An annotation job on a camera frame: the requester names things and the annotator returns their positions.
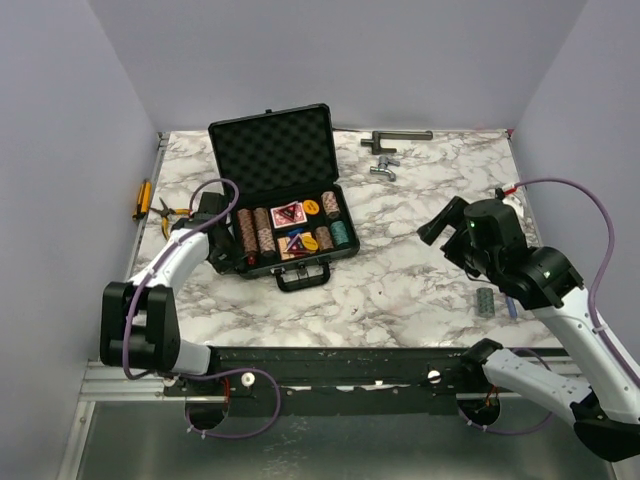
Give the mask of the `orange black utility knife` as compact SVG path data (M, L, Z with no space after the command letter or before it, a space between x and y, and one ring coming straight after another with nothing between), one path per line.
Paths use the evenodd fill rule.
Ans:
M139 187L135 207L131 215L133 221L140 221L147 216L150 209L151 193L152 183L149 179L144 179Z

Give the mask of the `black red triangle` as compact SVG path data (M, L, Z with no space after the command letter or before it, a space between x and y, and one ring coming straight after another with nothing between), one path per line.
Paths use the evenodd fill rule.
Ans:
M291 254L299 254L301 252L306 252L307 250L304 248L304 245L302 244L301 237L302 237L301 234L296 234L295 236L290 237L286 244L285 251Z

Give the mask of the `orange playing card deck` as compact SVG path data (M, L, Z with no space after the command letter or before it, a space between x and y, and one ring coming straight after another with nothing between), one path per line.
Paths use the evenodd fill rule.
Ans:
M283 261L310 256L319 252L319 244L310 232L295 233L277 240L280 258Z

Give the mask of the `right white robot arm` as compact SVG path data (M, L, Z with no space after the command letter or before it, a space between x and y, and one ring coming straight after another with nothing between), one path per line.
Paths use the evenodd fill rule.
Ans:
M571 380L483 339L462 357L469 390L503 387L570 425L599 458L615 463L639 453L639 366L597 310L582 277L560 251L527 243L514 208L499 199L469 203L454 197L417 233L473 277L483 275L531 312L562 344L583 378Z

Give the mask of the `red playing card deck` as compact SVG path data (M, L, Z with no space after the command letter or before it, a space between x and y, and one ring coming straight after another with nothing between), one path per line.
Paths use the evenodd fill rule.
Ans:
M273 207L270 209L270 215L275 229L289 228L307 222L303 204L299 201Z

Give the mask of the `yellow handled pliers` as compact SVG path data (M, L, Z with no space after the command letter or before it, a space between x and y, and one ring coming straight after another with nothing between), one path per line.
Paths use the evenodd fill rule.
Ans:
M164 239L168 240L170 237L170 219L173 216L188 217L191 214L191 211L188 208L178 208L178 209L171 208L166 204L166 202L162 198L159 198L159 202L161 205L160 208L150 206L149 210L160 216L161 231Z

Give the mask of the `brown red chip stack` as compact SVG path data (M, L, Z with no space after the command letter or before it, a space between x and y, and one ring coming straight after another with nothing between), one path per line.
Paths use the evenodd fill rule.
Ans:
M320 251L331 250L334 248L332 236L328 227L320 226L315 229L314 233Z

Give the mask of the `black poker set case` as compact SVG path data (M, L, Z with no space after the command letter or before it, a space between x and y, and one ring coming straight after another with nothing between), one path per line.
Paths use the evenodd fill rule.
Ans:
M271 111L238 119L213 122L208 127L214 159L220 176L229 180L224 191L237 194L238 201L227 224L238 244L238 264L232 272L244 279L273 276L283 292L294 292L326 284L333 261L355 256L360 241L342 188L328 105L319 103ZM333 191L340 216L332 220L324 212L321 195ZM294 201L314 200L320 213L308 215L307 222L275 229L270 209ZM243 249L237 212L240 209L266 208L276 246L276 254L267 258L258 251L257 263L249 266ZM283 261L277 240L295 233L343 221L350 237L347 245L316 254Z

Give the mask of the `brown chip stack far left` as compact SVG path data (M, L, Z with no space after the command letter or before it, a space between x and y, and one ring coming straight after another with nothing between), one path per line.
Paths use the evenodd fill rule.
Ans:
M237 218L246 257L247 259L248 257L255 257L257 260L259 247L252 211L249 209L240 209L237 212Z

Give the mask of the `silver metal tap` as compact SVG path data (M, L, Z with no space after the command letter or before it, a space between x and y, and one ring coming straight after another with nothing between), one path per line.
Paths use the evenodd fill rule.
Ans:
M400 161L390 156L380 156L376 166L371 166L369 172L372 175L385 176L390 182L396 181L396 174L392 167L398 167Z

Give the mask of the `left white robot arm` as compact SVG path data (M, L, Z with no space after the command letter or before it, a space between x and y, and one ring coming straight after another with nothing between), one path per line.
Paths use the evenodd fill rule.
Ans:
M198 210L179 220L159 254L126 282L111 282L102 297L99 356L130 379L149 373L186 375L201 395L222 380L212 350L181 337L175 296L194 269L209 259L215 235L225 233L235 207L220 194L205 193Z

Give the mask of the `grey green chip stack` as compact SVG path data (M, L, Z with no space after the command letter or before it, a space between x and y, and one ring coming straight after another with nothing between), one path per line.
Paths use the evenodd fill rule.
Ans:
M491 288L477 288L475 299L478 316L482 318L493 318L495 316L494 292Z

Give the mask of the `yellow big blind button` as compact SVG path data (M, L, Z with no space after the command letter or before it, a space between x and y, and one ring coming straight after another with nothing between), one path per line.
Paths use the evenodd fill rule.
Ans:
M302 202L303 210L308 215L317 215L320 213L320 205L311 199Z

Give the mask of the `black red triangle button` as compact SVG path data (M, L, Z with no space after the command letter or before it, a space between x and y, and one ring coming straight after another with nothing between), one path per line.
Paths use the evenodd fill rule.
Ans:
M274 222L278 226L296 224L301 219L299 215L299 204L297 202L293 202L291 204L275 208L274 218Z

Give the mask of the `yellow round button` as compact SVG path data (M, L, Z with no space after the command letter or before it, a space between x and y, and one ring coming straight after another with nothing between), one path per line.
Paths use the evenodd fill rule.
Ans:
M307 251L315 252L319 249L317 241L311 236L302 236L302 244Z

